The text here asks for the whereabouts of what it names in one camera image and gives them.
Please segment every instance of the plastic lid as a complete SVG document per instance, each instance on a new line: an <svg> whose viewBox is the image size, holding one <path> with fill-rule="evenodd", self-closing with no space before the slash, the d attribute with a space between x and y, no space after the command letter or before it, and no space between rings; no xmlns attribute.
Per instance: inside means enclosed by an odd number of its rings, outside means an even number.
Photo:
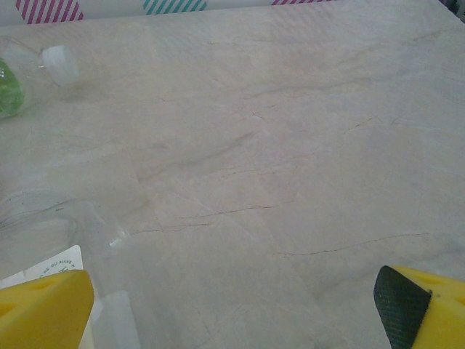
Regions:
<svg viewBox="0 0 465 349"><path fill-rule="evenodd" d="M45 49L42 52L42 60L45 68L58 86L78 81L78 64L66 46L53 46Z"/></svg>

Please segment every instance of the marble countertop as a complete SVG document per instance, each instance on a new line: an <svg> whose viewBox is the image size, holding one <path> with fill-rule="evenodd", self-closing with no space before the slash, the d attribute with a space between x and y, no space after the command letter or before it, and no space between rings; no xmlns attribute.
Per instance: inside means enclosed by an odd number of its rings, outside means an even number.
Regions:
<svg viewBox="0 0 465 349"><path fill-rule="evenodd" d="M0 123L0 196L108 206L153 264L152 348L389 348L382 265L465 278L465 25L340 0L0 28L83 83Z"/></svg>

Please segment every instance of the transparent plastic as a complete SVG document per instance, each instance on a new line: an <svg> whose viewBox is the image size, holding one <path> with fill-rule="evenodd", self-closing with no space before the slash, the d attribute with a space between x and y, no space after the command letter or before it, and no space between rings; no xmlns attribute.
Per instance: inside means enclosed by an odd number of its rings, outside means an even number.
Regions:
<svg viewBox="0 0 465 349"><path fill-rule="evenodd" d="M0 117L24 111L77 79L76 61L66 47L36 52L0 36Z"/></svg>
<svg viewBox="0 0 465 349"><path fill-rule="evenodd" d="M94 346L86 348L151 348L155 338L137 325L150 328L155 322L145 302L149 289L142 261L130 235L106 209L44 190L17 193L0 203L0 279L74 245L81 247L96 295Z"/></svg>

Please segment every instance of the marble surface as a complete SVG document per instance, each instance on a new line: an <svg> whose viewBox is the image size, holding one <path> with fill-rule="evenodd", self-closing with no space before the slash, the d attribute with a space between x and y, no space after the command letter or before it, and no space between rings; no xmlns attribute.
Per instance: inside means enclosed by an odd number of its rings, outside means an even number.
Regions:
<svg viewBox="0 0 465 349"><path fill-rule="evenodd" d="M465 278L465 25L437 0L0 33L85 63L1 121L0 196L116 213L157 281L147 348L389 348L382 265Z"/></svg>

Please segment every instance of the clear glass bottle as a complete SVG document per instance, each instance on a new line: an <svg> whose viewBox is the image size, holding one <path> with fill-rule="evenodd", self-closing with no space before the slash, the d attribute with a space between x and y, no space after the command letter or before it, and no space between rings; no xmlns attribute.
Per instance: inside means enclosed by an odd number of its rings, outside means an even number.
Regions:
<svg viewBox="0 0 465 349"><path fill-rule="evenodd" d="M78 78L78 65L67 47L36 52L8 36L0 36L0 118L47 99Z"/></svg>

